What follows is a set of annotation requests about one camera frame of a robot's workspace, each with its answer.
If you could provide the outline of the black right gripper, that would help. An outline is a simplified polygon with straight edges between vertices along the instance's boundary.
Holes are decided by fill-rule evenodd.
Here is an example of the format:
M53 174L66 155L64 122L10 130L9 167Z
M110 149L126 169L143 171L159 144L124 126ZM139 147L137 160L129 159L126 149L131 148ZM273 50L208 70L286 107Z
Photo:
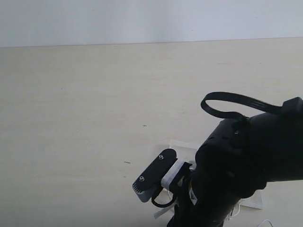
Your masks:
M237 203L231 191L210 183L191 181L192 193L179 199L169 227L221 227Z

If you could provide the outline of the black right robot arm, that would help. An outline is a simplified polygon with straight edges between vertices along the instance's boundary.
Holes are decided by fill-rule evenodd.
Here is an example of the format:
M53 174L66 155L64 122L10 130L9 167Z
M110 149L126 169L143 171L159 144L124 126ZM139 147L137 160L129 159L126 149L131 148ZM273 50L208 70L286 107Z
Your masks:
M170 227L220 227L240 199L269 182L303 178L303 121L269 113L219 123L195 155L196 168Z

